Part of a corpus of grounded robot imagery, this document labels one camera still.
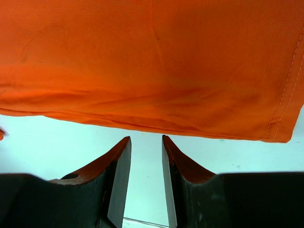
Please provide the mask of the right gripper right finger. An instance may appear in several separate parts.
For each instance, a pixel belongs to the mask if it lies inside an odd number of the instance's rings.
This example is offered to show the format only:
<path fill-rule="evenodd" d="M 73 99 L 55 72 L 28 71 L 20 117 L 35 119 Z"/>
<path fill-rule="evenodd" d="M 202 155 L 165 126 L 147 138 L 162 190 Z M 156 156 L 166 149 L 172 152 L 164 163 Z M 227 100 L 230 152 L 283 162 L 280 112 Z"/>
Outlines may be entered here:
<path fill-rule="evenodd" d="M 302 172 L 215 174 L 162 137 L 171 228 L 301 228 Z"/>

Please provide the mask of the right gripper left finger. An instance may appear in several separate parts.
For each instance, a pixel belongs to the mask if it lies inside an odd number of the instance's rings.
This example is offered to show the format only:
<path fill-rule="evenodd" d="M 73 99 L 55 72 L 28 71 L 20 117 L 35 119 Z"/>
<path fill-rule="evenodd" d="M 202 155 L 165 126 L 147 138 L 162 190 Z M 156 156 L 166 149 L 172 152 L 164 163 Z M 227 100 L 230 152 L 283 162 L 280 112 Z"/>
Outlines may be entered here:
<path fill-rule="evenodd" d="M 3 228 L 120 228 L 131 166 L 131 139 L 61 179 L 0 176 Z"/>

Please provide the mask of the orange t shirt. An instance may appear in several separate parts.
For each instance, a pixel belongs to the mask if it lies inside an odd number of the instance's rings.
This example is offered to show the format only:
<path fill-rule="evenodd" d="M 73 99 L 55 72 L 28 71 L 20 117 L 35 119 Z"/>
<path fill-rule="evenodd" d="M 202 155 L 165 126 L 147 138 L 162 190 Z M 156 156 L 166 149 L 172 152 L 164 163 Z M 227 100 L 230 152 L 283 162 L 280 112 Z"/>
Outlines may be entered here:
<path fill-rule="evenodd" d="M 3 0 L 0 112 L 286 143 L 304 104 L 301 0 Z"/>

